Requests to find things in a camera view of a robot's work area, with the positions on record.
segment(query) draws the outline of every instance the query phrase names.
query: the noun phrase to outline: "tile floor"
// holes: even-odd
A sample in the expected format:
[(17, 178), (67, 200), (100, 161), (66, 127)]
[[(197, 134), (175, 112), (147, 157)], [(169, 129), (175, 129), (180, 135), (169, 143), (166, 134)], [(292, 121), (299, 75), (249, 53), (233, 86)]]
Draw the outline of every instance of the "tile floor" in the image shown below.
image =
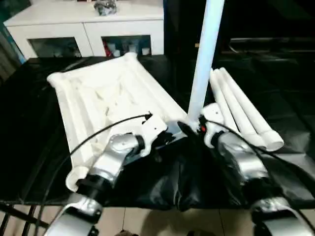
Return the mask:
[[(15, 206), (28, 213), (29, 206)], [(51, 222), (59, 207), (46, 207), (43, 220)], [(315, 224), (315, 211), (304, 210), (303, 213)], [(4, 236), (20, 236), (24, 221), (11, 217)], [(139, 208), (106, 208), (97, 224), (99, 236), (114, 236), (122, 228), (140, 236), (186, 236), (190, 230), (204, 230), (216, 236), (252, 236), (252, 222), (245, 210), (199, 210), (186, 212), (176, 210), (159, 211)], [(31, 225), (29, 235), (34, 233)]]

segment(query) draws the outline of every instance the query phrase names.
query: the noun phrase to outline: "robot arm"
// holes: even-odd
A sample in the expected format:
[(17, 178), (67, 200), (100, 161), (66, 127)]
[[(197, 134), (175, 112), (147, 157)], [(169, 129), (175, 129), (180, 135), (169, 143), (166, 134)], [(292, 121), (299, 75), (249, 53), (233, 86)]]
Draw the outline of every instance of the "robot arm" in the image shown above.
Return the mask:
[(95, 224), (102, 214), (102, 203), (112, 192), (124, 163), (146, 156), (157, 136), (167, 129), (158, 116), (151, 116), (137, 133), (114, 135), (78, 190), (69, 197), (45, 236), (97, 236)]
[(255, 236), (314, 236), (308, 223), (284, 198), (282, 189), (270, 178), (261, 158), (239, 136), (227, 132), (209, 118), (222, 123), (216, 105), (203, 110), (201, 131), (204, 142), (219, 153), (219, 163), (227, 182), (247, 200)]

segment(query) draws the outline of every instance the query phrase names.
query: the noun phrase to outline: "black plastic sheet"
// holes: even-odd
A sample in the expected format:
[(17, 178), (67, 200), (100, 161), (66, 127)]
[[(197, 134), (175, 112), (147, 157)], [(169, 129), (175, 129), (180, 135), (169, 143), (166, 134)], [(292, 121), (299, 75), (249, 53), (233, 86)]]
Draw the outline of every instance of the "black plastic sheet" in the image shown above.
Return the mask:
[[(0, 87), (0, 202), (38, 204), (58, 163), (68, 154), (62, 117), (49, 74), (108, 58), (31, 59)], [(195, 61), (165, 56), (139, 61), (174, 100), (188, 109)], [(315, 207), (314, 59), (288, 55), (221, 56), (224, 66), (268, 123), (285, 141), (280, 157), (266, 157), (267, 169), (300, 208)], [(210, 87), (206, 103), (213, 102)], [(244, 208), (246, 201), (225, 182), (219, 156), (194, 137), (182, 139), (127, 166), (105, 206)], [(69, 191), (68, 161), (47, 204), (63, 204)]]

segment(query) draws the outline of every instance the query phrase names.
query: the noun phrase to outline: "white plastic tray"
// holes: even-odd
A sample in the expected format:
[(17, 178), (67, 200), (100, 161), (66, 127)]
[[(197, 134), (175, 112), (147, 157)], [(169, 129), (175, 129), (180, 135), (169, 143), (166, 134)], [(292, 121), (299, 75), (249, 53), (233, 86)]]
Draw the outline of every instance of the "white plastic tray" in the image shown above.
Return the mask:
[[(139, 63), (135, 53), (65, 73), (56, 72), (47, 80), (57, 93), (70, 151), (91, 134), (124, 118), (151, 112), (168, 122), (185, 120), (187, 116)], [(73, 170), (78, 167), (80, 172), (73, 173), (75, 179), (86, 172), (83, 167), (93, 164), (93, 157), (105, 148), (109, 134), (125, 132), (142, 121), (139, 118), (122, 123), (83, 145), (71, 157)]]

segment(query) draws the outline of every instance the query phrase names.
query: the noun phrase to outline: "white pvc pipe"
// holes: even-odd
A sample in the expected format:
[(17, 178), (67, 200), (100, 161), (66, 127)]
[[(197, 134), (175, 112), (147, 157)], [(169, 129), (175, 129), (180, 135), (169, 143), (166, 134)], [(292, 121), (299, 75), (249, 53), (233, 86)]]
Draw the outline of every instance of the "white pvc pipe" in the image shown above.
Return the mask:
[(235, 132), (239, 133), (237, 126), (235, 124), (234, 118), (232, 116), (232, 113), (231, 113), (231, 111), (230, 111), (230, 109), (226, 103), (226, 100), (224, 98), (224, 95), (221, 91), (220, 85), (218, 83), (218, 79), (217, 79), (215, 73), (213, 72), (213, 69), (211, 69), (211, 71), (210, 71), (209, 82), (211, 85), (213, 96), (215, 97), (215, 101), (219, 105), (221, 113), (223, 115), (224, 124), (227, 127), (233, 129)]
[(226, 83), (236, 97), (238, 103), (241, 105), (248, 119), (255, 128), (256, 132), (265, 141), (266, 149), (268, 151), (280, 149), (284, 145), (284, 141), (281, 136), (269, 126), (267, 121), (264, 119), (264, 117), (262, 117), (262, 115), (244, 94), (237, 83), (233, 80), (227, 70), (225, 68), (221, 68), (220, 71), (223, 74)]
[(188, 109), (188, 117), (191, 121), (198, 120), (204, 105), (223, 6), (224, 0), (207, 0), (206, 2)]
[(227, 85), (222, 73), (218, 69), (216, 69), (214, 70), (214, 74), (218, 78), (222, 93), (244, 139), (255, 146), (265, 147), (264, 140), (256, 133), (251, 122), (244, 113), (241, 105), (238, 103), (233, 92)]

